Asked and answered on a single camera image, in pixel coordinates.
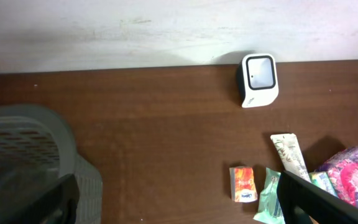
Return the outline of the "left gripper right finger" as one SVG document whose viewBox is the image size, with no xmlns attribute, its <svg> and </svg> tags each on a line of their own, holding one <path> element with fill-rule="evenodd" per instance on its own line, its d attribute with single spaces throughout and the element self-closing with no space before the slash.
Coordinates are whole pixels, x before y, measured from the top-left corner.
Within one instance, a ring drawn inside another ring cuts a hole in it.
<svg viewBox="0 0 358 224">
<path fill-rule="evenodd" d="M 358 224 L 358 208 L 289 171 L 280 175 L 277 197 L 286 224 Z"/>
</svg>

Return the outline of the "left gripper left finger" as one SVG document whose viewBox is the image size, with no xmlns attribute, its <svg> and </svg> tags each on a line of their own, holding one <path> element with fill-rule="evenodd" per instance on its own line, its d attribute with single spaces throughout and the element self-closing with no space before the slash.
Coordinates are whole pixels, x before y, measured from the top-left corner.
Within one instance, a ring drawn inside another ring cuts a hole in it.
<svg viewBox="0 0 358 224">
<path fill-rule="evenodd" d="M 0 211 L 0 224 L 75 224 L 80 191 L 67 174 Z"/>
</svg>

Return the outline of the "pink floral pad package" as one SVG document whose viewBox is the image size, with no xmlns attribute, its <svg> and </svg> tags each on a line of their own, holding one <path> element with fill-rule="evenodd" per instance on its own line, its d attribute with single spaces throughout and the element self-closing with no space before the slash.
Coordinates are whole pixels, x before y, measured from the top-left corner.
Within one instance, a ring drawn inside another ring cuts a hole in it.
<svg viewBox="0 0 358 224">
<path fill-rule="evenodd" d="M 333 155 L 317 171 L 327 173 L 341 200 L 358 208 L 358 146 Z"/>
</svg>

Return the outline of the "orange white packet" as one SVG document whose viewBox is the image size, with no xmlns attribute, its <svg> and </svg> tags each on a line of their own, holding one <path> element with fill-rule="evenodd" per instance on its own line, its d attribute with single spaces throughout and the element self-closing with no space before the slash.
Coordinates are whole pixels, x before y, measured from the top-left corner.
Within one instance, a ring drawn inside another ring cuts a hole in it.
<svg viewBox="0 0 358 224">
<path fill-rule="evenodd" d="M 231 198 L 234 202 L 250 203 L 258 200 L 251 167 L 238 166 L 229 169 L 231 178 Z"/>
</svg>

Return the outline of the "small green tissue packet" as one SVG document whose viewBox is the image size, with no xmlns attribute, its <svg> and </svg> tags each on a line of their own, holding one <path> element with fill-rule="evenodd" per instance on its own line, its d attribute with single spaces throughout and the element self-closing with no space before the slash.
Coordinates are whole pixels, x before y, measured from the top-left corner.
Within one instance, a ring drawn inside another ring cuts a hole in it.
<svg viewBox="0 0 358 224">
<path fill-rule="evenodd" d="M 312 184 L 337 197 L 337 193 L 326 172 L 311 172 L 309 177 Z"/>
</svg>

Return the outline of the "white tube gold cap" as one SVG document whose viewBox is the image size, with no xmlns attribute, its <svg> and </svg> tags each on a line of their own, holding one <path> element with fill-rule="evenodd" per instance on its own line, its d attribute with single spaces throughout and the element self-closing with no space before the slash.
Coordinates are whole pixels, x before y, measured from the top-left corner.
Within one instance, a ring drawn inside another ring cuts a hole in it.
<svg viewBox="0 0 358 224">
<path fill-rule="evenodd" d="M 292 172 L 307 182 L 311 182 L 297 136 L 293 133 L 273 134 L 270 139 L 282 160 L 285 170 Z"/>
</svg>

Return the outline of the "teal wipes packet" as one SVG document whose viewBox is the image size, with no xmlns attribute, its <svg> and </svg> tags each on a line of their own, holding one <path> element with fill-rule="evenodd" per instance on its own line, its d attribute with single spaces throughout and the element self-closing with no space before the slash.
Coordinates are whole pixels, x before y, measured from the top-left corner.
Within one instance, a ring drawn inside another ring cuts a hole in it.
<svg viewBox="0 0 358 224">
<path fill-rule="evenodd" d="M 284 216 L 277 196 L 280 172 L 266 168 L 264 189 L 259 196 L 258 211 L 253 219 L 266 224 L 285 224 Z"/>
</svg>

